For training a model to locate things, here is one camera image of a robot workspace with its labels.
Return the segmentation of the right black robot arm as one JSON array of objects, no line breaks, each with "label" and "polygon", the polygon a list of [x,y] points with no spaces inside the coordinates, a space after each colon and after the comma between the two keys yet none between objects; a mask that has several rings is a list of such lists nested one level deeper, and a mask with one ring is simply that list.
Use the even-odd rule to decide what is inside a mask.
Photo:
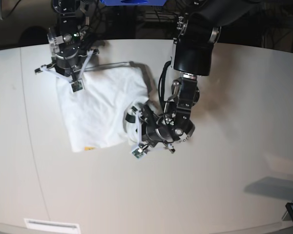
[{"label": "right black robot arm", "polygon": [[94,43],[98,39],[91,26],[99,7],[98,0],[52,0],[56,24],[49,28],[47,40],[51,63],[42,65],[35,74],[48,72],[79,85],[87,63],[98,53]]}]

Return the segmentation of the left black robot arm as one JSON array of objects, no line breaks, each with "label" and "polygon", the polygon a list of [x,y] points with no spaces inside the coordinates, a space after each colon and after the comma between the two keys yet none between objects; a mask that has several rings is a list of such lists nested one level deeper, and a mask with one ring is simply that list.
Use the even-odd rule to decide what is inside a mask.
[{"label": "left black robot arm", "polygon": [[148,104],[133,106],[126,120],[136,125],[138,141],[131,153],[145,156],[157,144],[171,153],[173,144],[187,141],[195,131],[191,109],[200,98],[199,76],[210,74],[212,51],[221,29],[259,4],[258,0],[192,0],[178,18],[170,61],[164,64],[158,82],[161,113]]}]

